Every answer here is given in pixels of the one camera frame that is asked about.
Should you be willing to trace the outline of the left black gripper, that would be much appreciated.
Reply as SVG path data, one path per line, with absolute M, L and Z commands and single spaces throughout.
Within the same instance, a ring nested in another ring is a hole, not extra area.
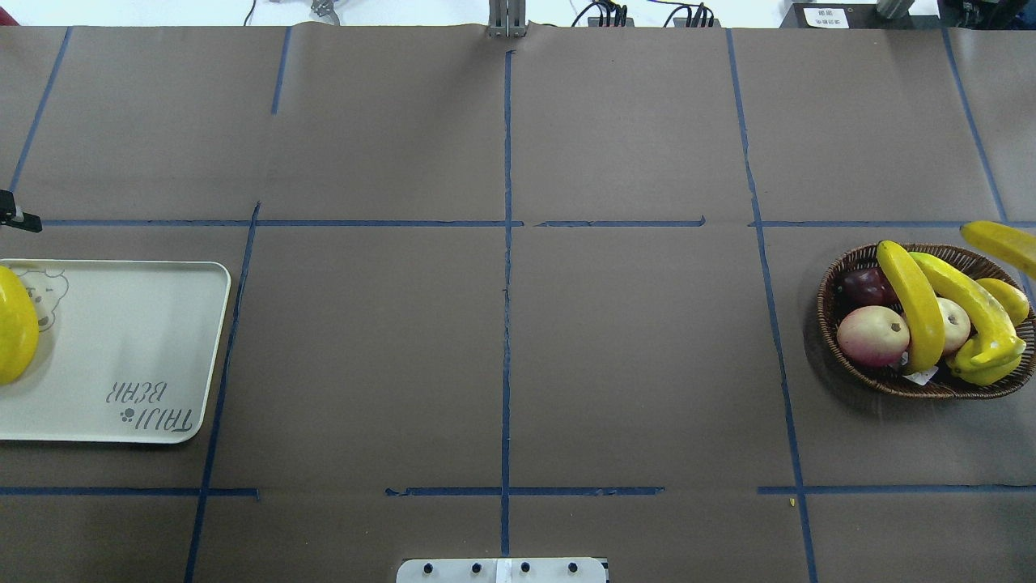
M 38 215 L 26 213 L 15 201 L 15 193 L 7 190 L 0 191 L 1 225 L 25 232 L 42 232 L 42 221 Z

